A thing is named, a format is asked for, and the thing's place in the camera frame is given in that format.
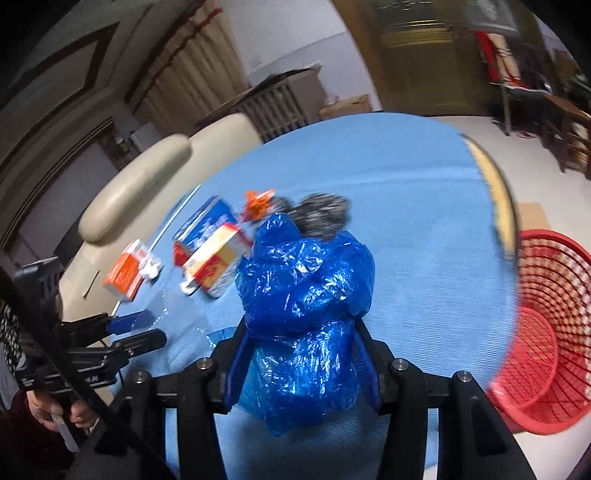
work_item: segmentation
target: orange object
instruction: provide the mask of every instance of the orange object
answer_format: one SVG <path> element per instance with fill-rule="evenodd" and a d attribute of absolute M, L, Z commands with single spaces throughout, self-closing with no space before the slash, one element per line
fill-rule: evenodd
<path fill-rule="evenodd" d="M 139 263 L 149 254 L 141 240 L 130 243 L 107 273 L 103 287 L 120 300 L 133 300 L 144 280 L 139 274 Z"/>
<path fill-rule="evenodd" d="M 265 216 L 271 200 L 275 196 L 275 190 L 267 190 L 263 193 L 257 193 L 254 190 L 248 190 L 246 193 L 246 205 L 242 219 L 245 221 L 256 222 Z"/>
<path fill-rule="evenodd" d="M 251 243 L 233 223 L 226 222 L 183 265 L 185 272 L 209 290 L 234 260 L 246 254 Z"/>

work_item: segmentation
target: cardboard box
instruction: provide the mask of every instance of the cardboard box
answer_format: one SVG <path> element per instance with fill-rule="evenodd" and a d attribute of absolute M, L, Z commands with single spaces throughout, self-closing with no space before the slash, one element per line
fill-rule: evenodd
<path fill-rule="evenodd" d="M 224 223 L 236 225 L 232 208 L 218 196 L 212 196 L 174 234 L 174 264 L 183 265 Z"/>
<path fill-rule="evenodd" d="M 141 240 L 130 243 L 107 273 L 103 287 L 122 301 L 133 300 L 144 280 L 139 274 L 139 263 L 149 254 Z"/>
<path fill-rule="evenodd" d="M 238 258 L 247 254 L 251 243 L 232 223 L 225 223 L 211 235 L 183 265 L 205 290 L 209 290 Z"/>
<path fill-rule="evenodd" d="M 369 101 L 369 95 L 359 95 L 325 106 L 320 110 L 320 119 L 328 120 L 329 118 L 336 118 L 338 116 L 354 115 L 355 113 L 371 113 L 373 111 L 371 102 Z"/>
<path fill-rule="evenodd" d="M 517 214 L 521 230 L 535 230 L 542 228 L 552 230 L 544 209 L 539 203 L 518 203 Z"/>

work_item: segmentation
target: person's hand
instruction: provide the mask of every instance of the person's hand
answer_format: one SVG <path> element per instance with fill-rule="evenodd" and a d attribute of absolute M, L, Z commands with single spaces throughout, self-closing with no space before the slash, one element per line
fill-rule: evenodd
<path fill-rule="evenodd" d="M 57 432 L 57 424 L 51 414 L 64 414 L 57 400 L 45 392 L 31 390 L 27 392 L 27 401 L 33 417 L 46 429 Z M 77 400 L 70 409 L 70 421 L 78 428 L 89 428 L 95 424 L 96 415 L 82 400 Z"/>

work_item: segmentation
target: red and white box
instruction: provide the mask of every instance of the red and white box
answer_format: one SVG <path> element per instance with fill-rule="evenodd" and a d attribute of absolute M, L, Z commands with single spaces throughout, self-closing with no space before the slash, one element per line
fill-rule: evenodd
<path fill-rule="evenodd" d="M 239 227 L 226 222 L 185 262 L 187 277 L 209 290 L 228 267 L 251 250 L 251 243 Z"/>
<path fill-rule="evenodd" d="M 144 280 L 139 265 L 149 256 L 150 251 L 141 240 L 130 243 L 109 270 L 103 287 L 122 301 L 133 300 Z"/>

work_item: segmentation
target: sofa armrest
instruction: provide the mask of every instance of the sofa armrest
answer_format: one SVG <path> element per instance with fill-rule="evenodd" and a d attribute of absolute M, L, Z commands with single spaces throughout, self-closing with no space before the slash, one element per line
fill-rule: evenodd
<path fill-rule="evenodd" d="M 104 238 L 162 177 L 170 176 L 191 157 L 184 135 L 171 135 L 156 143 L 120 171 L 88 206 L 80 219 L 82 238 L 95 243 Z"/>

